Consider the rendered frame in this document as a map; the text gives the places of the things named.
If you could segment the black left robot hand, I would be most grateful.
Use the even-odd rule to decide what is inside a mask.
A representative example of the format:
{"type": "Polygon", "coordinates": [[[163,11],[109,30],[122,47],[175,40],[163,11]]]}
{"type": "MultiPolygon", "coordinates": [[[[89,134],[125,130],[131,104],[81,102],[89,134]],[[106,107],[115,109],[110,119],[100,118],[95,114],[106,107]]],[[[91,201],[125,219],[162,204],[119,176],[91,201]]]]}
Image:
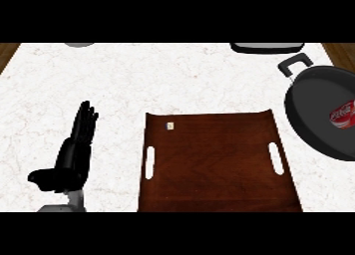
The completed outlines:
{"type": "Polygon", "coordinates": [[[33,170],[27,181],[41,191],[55,193],[81,190],[88,178],[91,143],[98,113],[89,102],[81,102],[75,115],[72,131],[64,139],[53,168],[33,170]]]}

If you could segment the brown wooden tray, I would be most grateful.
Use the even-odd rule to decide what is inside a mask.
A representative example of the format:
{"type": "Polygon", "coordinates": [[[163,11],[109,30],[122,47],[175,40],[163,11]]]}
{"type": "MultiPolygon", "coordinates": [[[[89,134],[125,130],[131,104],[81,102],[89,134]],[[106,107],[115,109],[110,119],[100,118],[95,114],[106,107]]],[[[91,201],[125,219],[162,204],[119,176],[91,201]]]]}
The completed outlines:
{"type": "Polygon", "coordinates": [[[140,212],[298,212],[291,174],[268,155],[280,139],[271,111],[146,115],[143,158],[153,176],[140,181],[140,212]]]}

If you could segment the dark grey pot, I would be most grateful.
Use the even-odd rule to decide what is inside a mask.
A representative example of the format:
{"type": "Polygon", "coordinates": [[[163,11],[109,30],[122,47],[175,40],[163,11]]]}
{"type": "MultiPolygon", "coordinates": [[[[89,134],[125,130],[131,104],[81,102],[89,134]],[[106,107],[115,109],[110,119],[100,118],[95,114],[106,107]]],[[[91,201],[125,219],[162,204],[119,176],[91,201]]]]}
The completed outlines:
{"type": "Polygon", "coordinates": [[[355,127],[341,129],[329,121],[330,112],[355,100],[355,73],[330,66],[313,66],[305,54],[298,53],[277,64],[286,78],[289,66],[296,62],[305,69],[285,94],[289,124],[313,149],[335,159],[355,161],[355,127]]]}

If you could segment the red soda can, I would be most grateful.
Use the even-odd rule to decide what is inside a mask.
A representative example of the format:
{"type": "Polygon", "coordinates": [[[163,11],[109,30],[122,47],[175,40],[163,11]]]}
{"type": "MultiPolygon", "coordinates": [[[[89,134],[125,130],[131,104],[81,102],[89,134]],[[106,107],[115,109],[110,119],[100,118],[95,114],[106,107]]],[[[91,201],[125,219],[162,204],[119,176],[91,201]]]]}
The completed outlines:
{"type": "Polygon", "coordinates": [[[350,100],[330,112],[329,121],[336,128],[355,127],[355,100],[350,100]]]}

